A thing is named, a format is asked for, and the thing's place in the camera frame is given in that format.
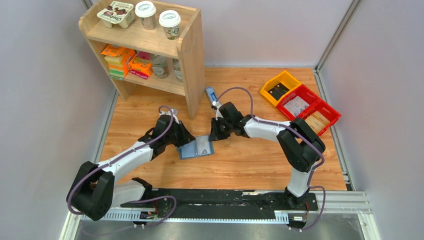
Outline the blue leather card holder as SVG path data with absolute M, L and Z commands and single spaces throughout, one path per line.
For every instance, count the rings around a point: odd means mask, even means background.
M 196 156 L 196 153 L 197 153 L 196 138 L 195 138 L 194 141 L 189 142 L 189 143 L 177 148 L 177 151 L 179 153 L 179 157 L 180 157 L 181 160 L 202 157 L 202 156 Z

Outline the white card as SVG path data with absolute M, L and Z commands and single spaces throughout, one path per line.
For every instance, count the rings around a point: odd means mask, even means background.
M 196 138 L 196 156 L 208 156 L 213 154 L 213 146 L 207 135 Z

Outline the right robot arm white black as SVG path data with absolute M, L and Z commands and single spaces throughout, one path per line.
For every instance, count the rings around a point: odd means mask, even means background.
M 266 121 L 252 114 L 242 115 L 231 102 L 212 103 L 215 117 L 211 119 L 210 141 L 225 140 L 235 134 L 279 143 L 292 167 L 285 195 L 286 205 L 299 209 L 306 201 L 311 174 L 326 147 L 302 118 L 292 121 Z

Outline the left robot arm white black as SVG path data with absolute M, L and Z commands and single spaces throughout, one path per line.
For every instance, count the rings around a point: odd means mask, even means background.
M 156 125 L 124 152 L 97 164 L 86 161 L 80 166 L 66 196 L 69 211 L 97 221 L 110 208 L 132 201 L 148 207 L 153 194 L 139 178 L 122 184 L 119 180 L 162 154 L 167 146 L 179 148 L 195 139 L 174 114 L 161 114 Z

